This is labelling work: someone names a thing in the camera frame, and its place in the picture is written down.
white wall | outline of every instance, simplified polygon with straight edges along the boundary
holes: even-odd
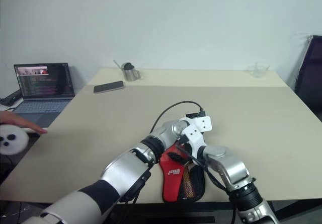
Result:
[[[14,63],[68,62],[76,88],[102,66],[238,69],[268,61],[288,84],[322,0],[1,0],[0,96]]]

laptop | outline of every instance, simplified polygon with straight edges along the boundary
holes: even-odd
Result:
[[[23,102],[19,116],[47,128],[75,96],[68,63],[15,64]]]

human hand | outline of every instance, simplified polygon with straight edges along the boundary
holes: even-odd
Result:
[[[45,129],[32,123],[31,121],[28,121],[27,119],[19,117],[18,115],[16,115],[13,112],[0,111],[0,124],[11,124],[11,125],[17,125],[20,127],[27,127],[32,130],[35,130],[39,134],[47,133],[47,131]]]

black chair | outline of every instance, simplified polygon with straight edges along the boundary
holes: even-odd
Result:
[[[318,117],[322,114],[322,36],[312,36],[299,71],[295,93]]]

finger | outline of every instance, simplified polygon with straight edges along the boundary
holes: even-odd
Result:
[[[41,128],[40,126],[36,125],[35,123],[28,121],[22,117],[15,118],[15,125],[30,128],[32,130],[35,130],[38,133],[47,133],[47,131],[45,129]]]

